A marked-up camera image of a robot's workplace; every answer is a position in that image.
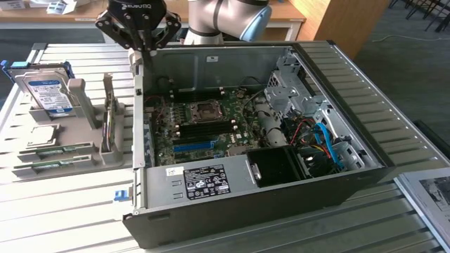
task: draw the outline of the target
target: desk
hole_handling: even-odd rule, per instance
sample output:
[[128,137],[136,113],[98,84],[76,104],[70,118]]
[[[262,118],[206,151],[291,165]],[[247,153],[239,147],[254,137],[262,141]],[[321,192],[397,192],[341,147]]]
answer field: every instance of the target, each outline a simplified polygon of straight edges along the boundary
[[[166,1],[167,9],[180,15],[182,27],[188,27],[188,1]],[[74,13],[52,15],[44,8],[27,8],[12,11],[0,11],[0,29],[67,29],[95,28],[98,15],[106,10],[108,0],[98,0],[76,8]],[[297,40],[305,16],[286,1],[279,3],[271,0],[272,16],[267,25],[263,40]]]

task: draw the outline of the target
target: metal slat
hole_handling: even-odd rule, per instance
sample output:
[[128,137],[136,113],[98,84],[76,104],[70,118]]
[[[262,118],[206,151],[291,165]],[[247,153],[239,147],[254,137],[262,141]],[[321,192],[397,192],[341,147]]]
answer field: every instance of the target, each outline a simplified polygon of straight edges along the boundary
[[130,238],[130,233],[122,222],[116,221],[7,241],[1,243],[1,247],[15,249],[15,252],[51,253],[114,242],[123,238]]
[[410,129],[401,129],[401,130],[374,133],[373,136],[378,142],[390,142],[390,141],[398,141],[402,139],[409,139],[411,137],[414,138],[415,133]]
[[112,203],[118,188],[126,189],[127,184],[0,202],[0,210],[13,210],[3,213],[0,221]]
[[435,158],[435,153],[429,149],[419,149],[413,151],[406,151],[402,153],[391,154],[390,158],[397,165],[411,163],[415,161],[429,160]]
[[23,139],[3,140],[0,145],[0,153],[19,152],[24,147],[25,140]]
[[41,57],[43,61],[49,60],[88,60],[88,59],[111,59],[111,58],[126,58],[128,57],[127,52],[106,52],[106,53],[75,53],[75,54],[44,54]]
[[349,65],[346,63],[318,64],[319,69],[323,70],[346,70]]
[[[118,98],[119,103],[124,103],[126,105],[131,106],[135,103],[135,98]],[[92,105],[103,105],[104,99],[91,99]]]
[[343,59],[341,58],[323,58],[323,59],[315,59],[315,64],[333,64],[333,63],[343,63]]
[[439,243],[435,239],[419,242],[410,247],[394,251],[394,253],[410,253],[410,252],[433,252],[433,249],[439,247]]
[[363,82],[334,83],[333,86],[337,88],[337,90],[359,89],[367,87]]
[[370,105],[354,105],[351,106],[351,110],[355,114],[365,114],[373,112],[389,111],[390,108],[385,103],[370,104]]
[[366,98],[369,96],[374,96],[375,93],[371,89],[353,89],[353,90],[338,90],[341,96],[343,98],[362,97]]
[[346,83],[346,82],[358,82],[361,78],[355,75],[346,76],[327,76],[329,81],[334,85],[335,83]]
[[333,51],[330,53],[309,53],[309,56],[311,57],[313,60],[315,60],[323,58],[333,58],[337,56],[337,53]]
[[32,125],[21,125],[15,128],[7,128],[3,132],[3,137],[8,137],[12,139],[20,138],[24,136],[25,133],[31,132],[32,128]]
[[104,44],[104,43],[91,43],[91,44],[48,44],[47,48],[49,47],[110,47],[110,46],[115,46],[115,44]]
[[123,52],[122,46],[106,46],[106,47],[87,47],[87,46],[71,46],[71,47],[48,47],[44,50],[44,54],[71,54],[71,53],[100,53],[100,52]]
[[127,184],[132,182],[131,173],[132,169],[120,169],[7,184],[0,186],[1,191],[8,192],[8,194],[0,195],[0,202]]
[[395,154],[410,150],[425,149],[426,145],[422,142],[411,143],[403,146],[397,146],[386,148],[385,151],[387,154]]
[[322,70],[326,76],[342,76],[342,75],[353,75],[354,72],[351,70]]
[[[127,88],[134,89],[135,85],[134,85],[132,80],[116,80],[116,81],[112,81],[112,87],[114,87],[114,90],[127,89]],[[104,90],[103,81],[87,82],[84,89],[87,91],[90,91],[90,90]]]
[[379,96],[359,96],[359,97],[350,97],[343,99],[347,105],[357,106],[365,104],[378,104],[382,102],[382,98]]
[[[84,79],[86,82],[103,81],[103,74],[78,74],[76,78]],[[112,80],[134,80],[134,75],[127,73],[112,73]]]
[[90,248],[82,248],[80,250],[71,251],[71,253],[99,253],[99,252],[126,252],[126,253],[143,253],[134,238],[128,238],[126,241],[119,241],[107,245],[92,245]]
[[[227,252],[255,252],[266,250],[268,252],[281,252],[283,246],[290,246],[290,249],[293,249],[293,244],[302,244],[302,247],[293,249],[291,252],[301,252],[299,250],[314,252],[315,247],[307,247],[305,245],[317,236],[326,235],[327,239],[333,239],[334,235],[350,232],[354,226],[358,226],[359,229],[362,229],[361,227],[367,227],[370,230],[370,227],[375,226],[371,225],[371,223],[402,215],[411,211],[411,209],[405,199],[393,199],[383,203],[350,209],[346,212],[333,211],[326,216],[319,215],[321,212],[314,212],[311,214],[315,214],[318,216],[317,218],[313,219],[311,215],[303,216],[291,222],[281,222],[282,225],[271,227],[270,229],[260,231],[254,230],[251,233],[246,233],[244,240],[239,239],[242,234],[234,234],[232,238],[227,238],[226,240],[207,240],[198,247],[191,243],[191,247],[178,248],[174,252],[215,252],[215,249],[227,249]],[[415,228],[419,228],[419,226],[423,225],[421,223],[414,224]],[[258,243],[248,244],[248,241],[256,241]],[[346,247],[343,241],[341,243],[337,241],[335,243],[334,247]],[[317,252],[330,252],[330,250],[323,251],[323,248],[321,248]]]
[[[60,63],[60,60],[53,61],[40,61],[41,64]],[[123,59],[106,59],[106,60],[71,60],[72,67],[86,67],[86,66],[111,66],[111,65],[127,65],[130,64],[128,58]]]
[[[433,238],[434,236],[431,232],[413,233],[411,235],[407,234],[402,238],[394,238],[394,240],[391,240],[390,242],[373,245],[371,247],[367,247],[366,249],[358,250],[355,252],[358,253],[390,253],[394,250],[411,249],[410,247],[414,247],[415,245],[433,240]],[[409,252],[422,252],[422,251],[426,251],[426,250],[419,250],[419,251],[413,250]]]
[[371,133],[405,128],[405,125],[399,120],[367,123],[365,126]]
[[307,47],[305,51],[310,53],[335,53],[331,47]]
[[[104,90],[88,90],[86,91],[86,95],[91,99],[104,99],[107,97]],[[135,95],[135,89],[119,89],[114,91],[114,95],[116,98],[132,97]]]
[[130,65],[116,65],[116,66],[90,66],[90,67],[72,67],[74,74],[95,74],[95,73],[130,73]]
[[383,112],[359,114],[358,118],[363,123],[371,123],[371,122],[379,122],[379,121],[397,119],[397,116],[393,112],[383,111]]
[[409,144],[414,144],[414,143],[421,143],[421,141],[419,141],[418,138],[411,138],[411,139],[402,140],[402,141],[386,142],[386,143],[381,144],[381,147],[385,150],[389,150],[390,148],[401,147],[401,146],[405,146],[405,145],[409,145]]
[[313,240],[306,244],[299,241],[297,242],[298,247],[295,245],[286,245],[266,252],[353,252],[361,245],[374,244],[402,235],[406,231],[414,232],[423,228],[425,225],[411,226],[417,219],[419,219],[417,215],[398,217],[393,220],[382,221],[370,227],[362,227],[357,231],[331,234],[326,241]]
[[315,42],[315,41],[311,41],[311,42],[303,41],[303,42],[301,42],[299,44],[301,44],[301,46],[302,46],[303,48],[311,48],[311,47],[326,47],[326,48],[331,48],[330,44],[329,44],[326,41],[318,41],[318,42]]
[[[126,201],[123,204],[131,205],[131,201]],[[0,234],[0,241],[17,240],[44,233],[55,233],[76,227],[92,226],[92,224],[96,223],[114,222],[120,215],[118,209],[108,203],[88,208],[78,208],[20,219],[0,221],[1,228],[4,231],[8,231],[8,233]],[[83,219],[74,220],[68,219],[68,217],[83,217]]]
[[8,153],[0,154],[0,161],[1,161],[0,168],[8,168],[8,167],[13,167],[13,166],[23,164],[23,162],[17,158],[17,153],[16,153],[17,151],[21,151],[23,149],[24,149],[23,147],[17,149],[16,147],[5,149],[9,151],[7,151]]

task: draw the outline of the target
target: white sticker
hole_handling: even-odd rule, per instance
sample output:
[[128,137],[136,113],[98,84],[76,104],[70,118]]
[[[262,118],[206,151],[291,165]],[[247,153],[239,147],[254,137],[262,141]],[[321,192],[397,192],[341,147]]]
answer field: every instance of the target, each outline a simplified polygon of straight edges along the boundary
[[206,62],[218,62],[219,61],[219,57],[218,56],[207,56],[206,57]]
[[184,167],[167,168],[166,174],[167,174],[168,177],[176,176],[176,175],[183,175],[183,170],[184,170]]
[[218,190],[224,190],[224,189],[227,189],[228,188],[228,186],[219,186],[218,187]]
[[75,21],[95,21],[95,18],[76,18]]
[[60,92],[62,83],[58,80],[31,81],[29,90],[43,108],[52,113],[64,113],[72,110],[68,96]]

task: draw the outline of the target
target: open computer tower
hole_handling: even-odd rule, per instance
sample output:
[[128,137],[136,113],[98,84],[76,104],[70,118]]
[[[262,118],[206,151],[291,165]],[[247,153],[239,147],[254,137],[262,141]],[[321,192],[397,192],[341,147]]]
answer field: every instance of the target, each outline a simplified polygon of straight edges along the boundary
[[130,56],[142,248],[341,204],[393,162],[299,43]]

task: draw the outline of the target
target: warning label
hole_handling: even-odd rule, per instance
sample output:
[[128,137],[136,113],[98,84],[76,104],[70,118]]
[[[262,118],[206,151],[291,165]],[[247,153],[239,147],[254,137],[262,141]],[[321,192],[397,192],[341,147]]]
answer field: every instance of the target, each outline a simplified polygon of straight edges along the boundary
[[183,173],[188,199],[200,199],[231,192],[223,164],[184,170]]

